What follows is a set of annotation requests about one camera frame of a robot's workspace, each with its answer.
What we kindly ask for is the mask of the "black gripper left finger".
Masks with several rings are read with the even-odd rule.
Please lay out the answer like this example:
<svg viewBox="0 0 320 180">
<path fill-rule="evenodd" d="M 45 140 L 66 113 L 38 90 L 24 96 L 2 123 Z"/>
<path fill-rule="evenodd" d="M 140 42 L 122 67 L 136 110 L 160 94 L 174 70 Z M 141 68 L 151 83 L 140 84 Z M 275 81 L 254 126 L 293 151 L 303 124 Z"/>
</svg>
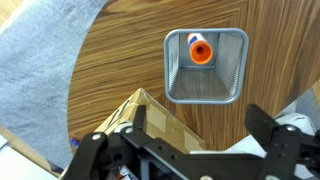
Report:
<svg viewBox="0 0 320 180">
<path fill-rule="evenodd" d="M 145 105 L 139 105 L 136 109 L 133 126 L 141 131 L 145 130 L 147 107 Z"/>
</svg>

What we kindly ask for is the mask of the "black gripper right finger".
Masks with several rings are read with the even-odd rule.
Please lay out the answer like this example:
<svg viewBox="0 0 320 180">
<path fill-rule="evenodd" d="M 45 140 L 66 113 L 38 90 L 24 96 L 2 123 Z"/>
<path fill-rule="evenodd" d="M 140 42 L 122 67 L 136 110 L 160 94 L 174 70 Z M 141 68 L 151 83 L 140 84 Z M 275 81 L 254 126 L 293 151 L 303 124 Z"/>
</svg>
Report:
<svg viewBox="0 0 320 180">
<path fill-rule="evenodd" d="M 259 145 L 267 150 L 273 130 L 278 123 L 256 104 L 249 104 L 245 114 L 245 127 Z"/>
</svg>

